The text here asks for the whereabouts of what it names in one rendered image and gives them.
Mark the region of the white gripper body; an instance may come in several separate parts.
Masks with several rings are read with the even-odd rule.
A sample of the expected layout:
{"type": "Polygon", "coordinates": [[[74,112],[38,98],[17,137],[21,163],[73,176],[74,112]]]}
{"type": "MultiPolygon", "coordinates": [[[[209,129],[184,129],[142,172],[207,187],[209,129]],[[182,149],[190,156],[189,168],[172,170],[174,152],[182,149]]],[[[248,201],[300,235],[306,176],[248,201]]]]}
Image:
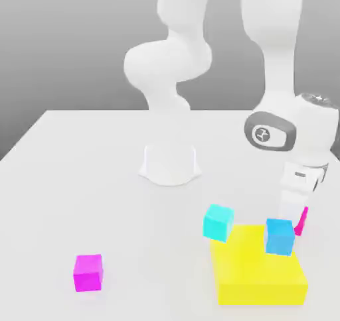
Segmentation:
{"type": "Polygon", "coordinates": [[[283,189],[280,192],[278,217],[290,220],[296,227],[301,219],[309,193],[283,189]]]}

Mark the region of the small pink cube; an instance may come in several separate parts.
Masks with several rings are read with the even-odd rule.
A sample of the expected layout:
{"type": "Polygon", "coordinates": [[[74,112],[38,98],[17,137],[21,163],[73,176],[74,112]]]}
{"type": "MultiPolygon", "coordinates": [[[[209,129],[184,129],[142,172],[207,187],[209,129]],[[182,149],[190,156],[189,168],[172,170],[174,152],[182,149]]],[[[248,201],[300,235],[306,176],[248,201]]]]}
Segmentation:
{"type": "Polygon", "coordinates": [[[303,231],[304,226],[305,226],[305,221],[307,219],[308,210],[309,210],[309,208],[307,206],[305,206],[304,209],[303,209],[303,212],[301,213],[301,217],[299,219],[299,222],[297,223],[297,225],[294,228],[294,233],[295,233],[296,236],[302,235],[302,231],[303,231]]]}

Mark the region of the small blue cube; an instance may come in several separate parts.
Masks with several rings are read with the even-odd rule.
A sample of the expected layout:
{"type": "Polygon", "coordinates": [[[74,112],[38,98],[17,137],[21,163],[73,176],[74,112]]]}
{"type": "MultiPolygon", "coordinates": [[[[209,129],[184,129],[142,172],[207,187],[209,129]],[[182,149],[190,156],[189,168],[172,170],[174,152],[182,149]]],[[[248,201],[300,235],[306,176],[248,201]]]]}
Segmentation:
{"type": "Polygon", "coordinates": [[[295,242],[295,232],[291,220],[268,218],[264,231],[266,253],[291,256],[295,242]]]}

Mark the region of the small cyan cube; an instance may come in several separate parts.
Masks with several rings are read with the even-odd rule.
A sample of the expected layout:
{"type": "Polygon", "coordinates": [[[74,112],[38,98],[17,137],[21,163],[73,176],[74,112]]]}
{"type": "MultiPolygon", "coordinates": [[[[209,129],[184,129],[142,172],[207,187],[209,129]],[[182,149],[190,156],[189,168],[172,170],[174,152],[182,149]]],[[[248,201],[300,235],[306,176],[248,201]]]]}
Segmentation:
{"type": "Polygon", "coordinates": [[[203,236],[226,243],[234,224],[234,210],[211,204],[203,218],[203,236]]]}

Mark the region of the small magenta cube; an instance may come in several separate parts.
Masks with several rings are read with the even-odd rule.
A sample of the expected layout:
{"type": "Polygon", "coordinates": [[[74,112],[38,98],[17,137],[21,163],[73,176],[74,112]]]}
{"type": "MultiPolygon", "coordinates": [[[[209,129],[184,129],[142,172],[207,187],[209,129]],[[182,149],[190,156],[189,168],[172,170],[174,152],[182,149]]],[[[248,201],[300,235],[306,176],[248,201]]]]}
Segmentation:
{"type": "Polygon", "coordinates": [[[97,291],[102,289],[102,255],[78,255],[73,270],[76,292],[97,291]]]}

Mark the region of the large yellow box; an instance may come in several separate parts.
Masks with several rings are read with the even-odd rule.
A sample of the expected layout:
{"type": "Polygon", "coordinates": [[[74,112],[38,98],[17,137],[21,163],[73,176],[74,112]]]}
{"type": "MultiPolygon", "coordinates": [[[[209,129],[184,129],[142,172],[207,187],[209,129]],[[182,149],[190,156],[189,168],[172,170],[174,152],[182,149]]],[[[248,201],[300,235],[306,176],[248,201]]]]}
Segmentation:
{"type": "Polygon", "coordinates": [[[210,241],[219,305],[297,306],[308,282],[296,254],[265,252],[263,225],[236,225],[226,243],[210,241]]]}

